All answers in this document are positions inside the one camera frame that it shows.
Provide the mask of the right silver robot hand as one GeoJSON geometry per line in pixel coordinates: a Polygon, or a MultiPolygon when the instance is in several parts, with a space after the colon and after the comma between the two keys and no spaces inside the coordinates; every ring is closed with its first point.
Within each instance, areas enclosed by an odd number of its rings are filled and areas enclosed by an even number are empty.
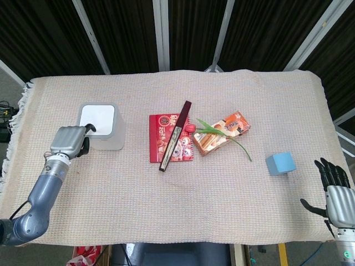
{"type": "Polygon", "coordinates": [[[311,213],[326,218],[336,228],[354,228],[354,189],[343,168],[324,158],[315,161],[318,168],[326,207],[321,209],[310,205],[305,199],[300,202],[311,213]]]}

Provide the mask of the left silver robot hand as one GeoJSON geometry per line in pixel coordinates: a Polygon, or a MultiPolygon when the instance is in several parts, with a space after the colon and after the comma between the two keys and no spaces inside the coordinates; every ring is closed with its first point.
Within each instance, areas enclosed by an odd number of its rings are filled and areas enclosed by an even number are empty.
{"type": "Polygon", "coordinates": [[[92,124],[85,126],[62,126],[50,146],[51,154],[64,154],[69,160],[87,155],[90,149],[89,131],[96,132],[92,124]]]}

